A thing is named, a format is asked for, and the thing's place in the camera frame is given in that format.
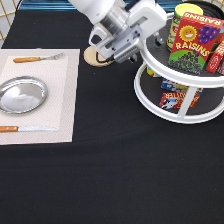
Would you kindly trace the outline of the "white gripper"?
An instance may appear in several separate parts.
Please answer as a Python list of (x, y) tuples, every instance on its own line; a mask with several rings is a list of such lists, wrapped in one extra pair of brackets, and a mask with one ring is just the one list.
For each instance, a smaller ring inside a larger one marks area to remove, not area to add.
[(133, 0), (127, 5), (115, 0), (105, 17), (92, 29), (89, 44), (106, 60), (118, 63), (138, 60), (136, 53), (144, 48), (144, 41), (154, 35), (155, 44), (164, 39), (158, 32), (166, 25), (167, 14), (155, 0)]

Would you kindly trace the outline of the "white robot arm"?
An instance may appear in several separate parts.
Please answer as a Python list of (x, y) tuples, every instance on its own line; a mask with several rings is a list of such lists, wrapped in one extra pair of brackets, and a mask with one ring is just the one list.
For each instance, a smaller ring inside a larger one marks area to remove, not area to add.
[(93, 24), (89, 44), (107, 61), (130, 59), (145, 40), (166, 25), (167, 14), (155, 0), (69, 0)]

